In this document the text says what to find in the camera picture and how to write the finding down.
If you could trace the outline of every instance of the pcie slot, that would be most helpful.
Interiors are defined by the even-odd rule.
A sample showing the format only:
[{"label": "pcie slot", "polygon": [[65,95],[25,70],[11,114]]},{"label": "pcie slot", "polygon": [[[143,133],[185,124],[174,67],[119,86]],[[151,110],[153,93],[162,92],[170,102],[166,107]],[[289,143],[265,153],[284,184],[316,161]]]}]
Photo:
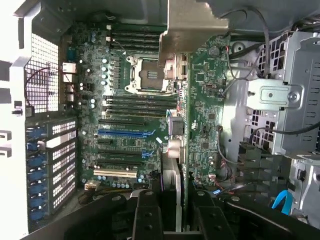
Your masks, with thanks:
[{"label": "pcie slot", "polygon": [[110,154],[110,155],[123,155],[123,156],[140,156],[143,159],[150,158],[153,156],[155,151],[118,151],[109,149],[99,149],[98,154]]},{"label": "pcie slot", "polygon": [[119,116],[119,117],[142,117],[142,118],[157,118],[157,119],[161,119],[164,117],[163,114],[117,112],[114,110],[110,110],[106,114],[113,115],[113,116]]},{"label": "pcie slot", "polygon": [[143,121],[129,121],[129,120],[116,120],[116,119],[99,119],[99,124],[110,124],[110,125],[125,125],[125,126],[141,126],[146,125]]},{"label": "pcie slot", "polygon": [[121,170],[121,169],[95,169],[93,175],[95,176],[108,176],[118,178],[136,178],[137,170]]},{"label": "pcie slot", "polygon": [[105,110],[123,110],[123,111],[129,111],[129,112],[141,112],[141,111],[150,111],[153,113],[163,114],[166,112],[167,108],[165,107],[155,107],[155,106],[148,106],[148,105],[140,105],[140,106],[126,106],[126,105],[118,105],[118,104],[109,104],[108,106],[104,107]]},{"label": "pcie slot", "polygon": [[161,32],[156,31],[128,31],[128,30],[112,30],[112,36],[135,36],[144,38],[155,38],[159,40]]},{"label": "pcie slot", "polygon": [[132,167],[139,167],[142,166],[144,163],[141,161],[128,161],[128,160],[110,160],[110,159],[98,159],[96,161],[98,164],[110,164],[115,166],[132,166]]},{"label": "pcie slot", "polygon": [[141,151],[118,151],[118,150],[108,150],[99,149],[98,154],[110,154],[110,155],[124,155],[124,156],[142,156]]},{"label": "pcie slot", "polygon": [[153,131],[122,131],[122,130],[109,130],[109,129],[99,129],[98,135],[110,135],[110,136],[119,136],[119,137],[133,137],[133,138],[146,138],[155,133]]}]

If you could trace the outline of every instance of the mounting hole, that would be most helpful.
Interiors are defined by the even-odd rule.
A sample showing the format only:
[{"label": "mounting hole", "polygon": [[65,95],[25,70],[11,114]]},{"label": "mounting hole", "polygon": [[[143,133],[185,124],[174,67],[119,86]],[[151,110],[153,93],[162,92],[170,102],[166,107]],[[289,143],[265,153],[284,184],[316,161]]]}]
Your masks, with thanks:
[{"label": "mounting hole", "polygon": [[115,196],[115,197],[113,197],[111,200],[112,200],[112,201],[119,201],[120,199],[121,199],[120,196]]},{"label": "mounting hole", "polygon": [[216,226],[214,226],[213,228],[214,228],[214,230],[216,230],[216,231],[221,231],[221,230],[222,230],[222,226],[220,226],[220,225],[216,225]]},{"label": "mounting hole", "polygon": [[152,225],[149,224],[149,225],[145,226],[144,229],[145,229],[145,230],[151,230],[151,229],[152,229]]}]

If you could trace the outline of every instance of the blue pcie slot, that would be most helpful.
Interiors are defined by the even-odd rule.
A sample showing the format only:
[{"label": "blue pcie slot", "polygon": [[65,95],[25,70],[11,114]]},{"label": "blue pcie slot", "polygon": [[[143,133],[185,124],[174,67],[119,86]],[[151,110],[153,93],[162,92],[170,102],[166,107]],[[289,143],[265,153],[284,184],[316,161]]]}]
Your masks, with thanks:
[{"label": "blue pcie slot", "polygon": [[118,137],[132,137],[132,138],[146,138],[152,136],[156,130],[153,131],[122,131],[122,130],[108,130],[108,129],[99,129],[98,135],[110,135]]}]

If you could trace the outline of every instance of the black pcie slot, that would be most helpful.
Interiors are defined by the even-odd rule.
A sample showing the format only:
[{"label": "black pcie slot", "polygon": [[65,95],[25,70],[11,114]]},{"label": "black pcie slot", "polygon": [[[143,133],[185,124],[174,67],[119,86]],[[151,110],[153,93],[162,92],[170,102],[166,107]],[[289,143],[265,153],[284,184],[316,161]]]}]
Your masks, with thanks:
[{"label": "black pcie slot", "polygon": [[158,38],[161,32],[156,31],[128,31],[128,30],[112,30],[112,36],[141,36],[146,38]]},{"label": "black pcie slot", "polygon": [[118,105],[118,104],[112,104],[104,107],[105,110],[119,110],[119,111],[138,111],[138,112],[152,112],[152,113],[159,113],[163,114],[166,112],[166,108],[163,107],[154,107],[149,105],[140,105],[140,106],[127,106],[127,105]]},{"label": "black pcie slot", "polygon": [[112,99],[106,102],[107,104],[122,104],[126,106],[150,106],[150,107],[162,107],[163,109],[175,108],[177,106],[177,102],[152,102],[152,101],[132,101],[127,99]]},{"label": "black pcie slot", "polygon": [[110,144],[112,144],[112,139],[106,139],[106,138],[98,139],[98,144],[100,144],[100,145],[110,145]]},{"label": "black pcie slot", "polygon": [[121,45],[123,46],[126,46],[126,45],[135,45],[135,46],[138,46],[138,45],[142,45],[142,46],[154,46],[154,47],[159,47],[159,40],[158,42],[154,42],[154,41],[148,41],[148,40],[145,40],[145,39],[116,39],[116,41],[118,43],[120,43]]},{"label": "black pcie slot", "polygon": [[98,122],[99,124],[141,126],[141,127],[144,127],[146,125],[146,123],[143,121],[129,121],[129,120],[116,120],[116,119],[99,119]]},{"label": "black pcie slot", "polygon": [[111,164],[116,166],[133,166],[139,167],[142,166],[144,163],[140,161],[127,161],[127,160],[107,160],[107,159],[98,159],[98,164]]},{"label": "black pcie slot", "polygon": [[138,44],[138,43],[122,43],[119,42],[120,44],[113,44],[112,48],[114,49],[146,49],[146,50],[157,50],[159,49],[159,46],[152,46],[149,44]]},{"label": "black pcie slot", "polygon": [[136,101],[149,101],[149,102],[168,102],[168,103],[177,103],[177,99],[176,98],[168,98],[168,97],[139,97],[139,96],[111,96],[111,95],[105,95],[104,96],[106,100],[108,99],[114,99],[114,100],[118,100],[118,99],[130,99],[130,100],[136,100]]},{"label": "black pcie slot", "polygon": [[109,110],[106,112],[107,115],[115,115],[122,117],[142,117],[142,118],[164,118],[163,114],[149,114],[149,113],[130,113],[130,112],[118,112],[115,110]]},{"label": "black pcie slot", "polygon": [[139,151],[118,151],[118,150],[108,150],[108,149],[99,149],[98,154],[142,156],[142,152],[139,152]]},{"label": "black pcie slot", "polygon": [[140,110],[135,110],[135,109],[108,109],[106,111],[107,114],[110,113],[118,113],[118,114],[127,114],[127,115],[133,115],[133,114],[141,114],[143,116],[161,116],[161,117],[165,117],[166,116],[166,112],[165,111],[159,111],[159,112],[155,112],[155,111],[140,111]]}]

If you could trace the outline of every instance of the green circuit board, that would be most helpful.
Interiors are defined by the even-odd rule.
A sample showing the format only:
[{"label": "green circuit board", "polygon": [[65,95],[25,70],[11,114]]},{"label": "green circuit board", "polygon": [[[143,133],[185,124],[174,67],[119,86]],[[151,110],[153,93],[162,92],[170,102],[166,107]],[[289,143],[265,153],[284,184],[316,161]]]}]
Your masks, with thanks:
[{"label": "green circuit board", "polygon": [[[113,46],[106,41],[109,36],[106,24],[79,22],[71,30],[79,63],[78,87],[84,87],[79,90],[81,105],[78,106],[79,175],[83,183],[99,180],[109,187],[117,184],[117,187],[132,188],[138,181],[147,184],[148,173],[160,170],[161,142],[168,139],[166,109],[176,107],[177,97],[134,95],[125,91],[131,81],[131,64],[126,58],[138,54],[155,57],[153,48],[159,45],[159,35],[164,28],[125,24],[113,24],[111,28],[120,34]],[[139,42],[132,45],[133,41],[125,39],[127,32],[129,38],[134,39],[136,33],[145,31],[150,33],[145,37],[150,39],[145,50],[137,50],[144,47]],[[129,169],[137,172],[137,177],[94,174],[99,169],[124,172]]]},{"label": "green circuit board", "polygon": [[188,171],[193,172],[195,183],[204,186],[214,184],[210,176],[216,173],[219,162],[217,126],[223,116],[228,43],[227,38],[212,37],[188,58]]}]

